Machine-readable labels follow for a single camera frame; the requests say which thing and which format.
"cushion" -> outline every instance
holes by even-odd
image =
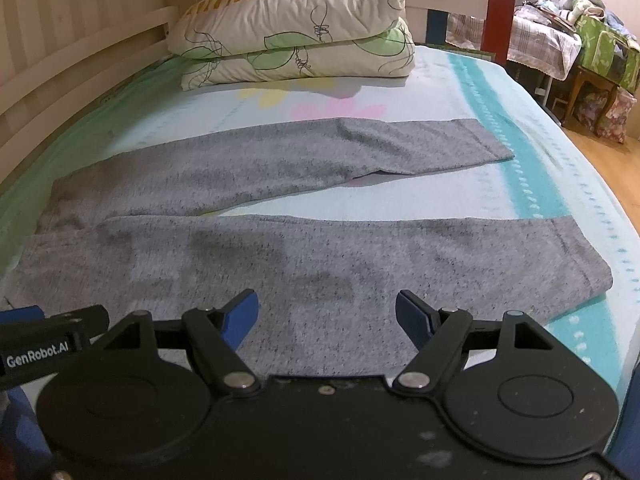
[[[182,76],[182,88],[301,77],[404,77],[414,67],[414,51],[409,28],[398,18],[390,29],[363,40],[290,46],[194,62]]]
[[[404,14],[404,0],[202,0],[168,37],[174,54],[205,59],[360,40]]]

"light blue bedsheet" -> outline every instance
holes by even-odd
[[[428,176],[371,175],[223,214],[347,220],[570,214],[611,266],[614,285],[548,329],[623,399],[640,346],[640,238],[590,163],[500,66],[418,47],[416,68],[406,80],[309,79],[181,92],[179,79],[175,59],[145,74],[61,136],[0,197],[3,265],[16,263],[21,240],[34,231],[54,179],[116,153],[261,123],[475,117],[514,152],[514,160]]]

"stool leg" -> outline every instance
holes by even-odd
[[[580,93],[580,88],[584,84],[584,76],[582,72],[578,72],[578,75],[575,77],[574,87],[571,89],[571,96],[569,97],[569,102],[566,104],[566,112],[564,113],[564,118],[562,118],[562,126],[566,123],[566,120],[571,117],[571,114],[574,112],[575,100],[578,98],[578,94]]]

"teal stripe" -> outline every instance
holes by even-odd
[[[458,54],[449,54],[449,60],[461,83],[462,93],[482,126],[492,132],[500,132],[497,137],[515,155],[515,160],[502,162],[500,169],[518,218],[568,215],[569,209],[556,184],[547,174],[527,136],[502,107],[498,94],[487,82],[478,62]]]
[[[486,80],[479,67],[479,63],[484,61],[449,54],[449,62],[476,118],[485,128],[494,132],[515,155],[514,160],[500,163],[500,169],[517,217],[553,218],[569,215],[569,208],[529,138],[510,118],[500,97]],[[622,364],[607,298],[604,295],[593,298],[579,309],[558,317],[547,328],[579,356],[578,345],[586,341],[590,366],[616,389],[622,374]],[[579,325],[576,323],[576,316],[579,317]],[[578,330],[584,333],[584,338],[575,337]],[[626,392],[618,392],[618,397],[623,399],[625,394]]]

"wooden floor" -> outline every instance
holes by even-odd
[[[601,139],[574,118],[563,130],[601,174],[640,233],[640,142],[628,137],[625,144]]]

